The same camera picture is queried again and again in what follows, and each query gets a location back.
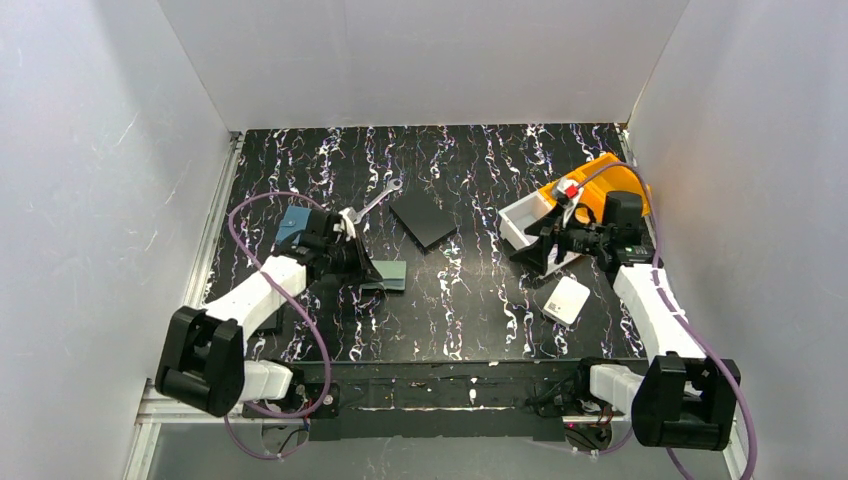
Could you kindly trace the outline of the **green card holder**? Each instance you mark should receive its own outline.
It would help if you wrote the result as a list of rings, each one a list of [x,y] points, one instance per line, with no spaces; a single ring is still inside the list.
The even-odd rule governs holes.
[[[382,276],[382,280],[362,284],[363,290],[403,292],[406,289],[407,263],[405,261],[373,260],[372,263]]]

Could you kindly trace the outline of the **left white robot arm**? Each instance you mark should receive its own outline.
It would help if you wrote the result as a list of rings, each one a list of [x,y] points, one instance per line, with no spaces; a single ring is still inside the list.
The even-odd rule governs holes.
[[[284,235],[256,272],[202,308],[174,312],[156,391],[214,417],[239,402],[285,399],[295,372],[277,361],[247,359],[247,341],[272,314],[325,277],[343,284],[382,279],[356,232],[352,209],[288,208]]]

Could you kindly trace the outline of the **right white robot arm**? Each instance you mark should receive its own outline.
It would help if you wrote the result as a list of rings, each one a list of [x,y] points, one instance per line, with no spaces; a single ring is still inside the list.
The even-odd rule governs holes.
[[[581,222],[575,215],[588,207],[581,189],[569,188],[554,203],[533,193],[499,210],[499,232],[515,249],[511,261],[542,275],[577,255],[594,258],[640,334],[646,373],[613,360],[582,359],[575,397],[623,414],[643,446],[723,450],[741,404],[741,374],[733,360],[709,353],[692,333],[656,249],[643,241],[645,205],[638,193],[611,191],[601,216]]]

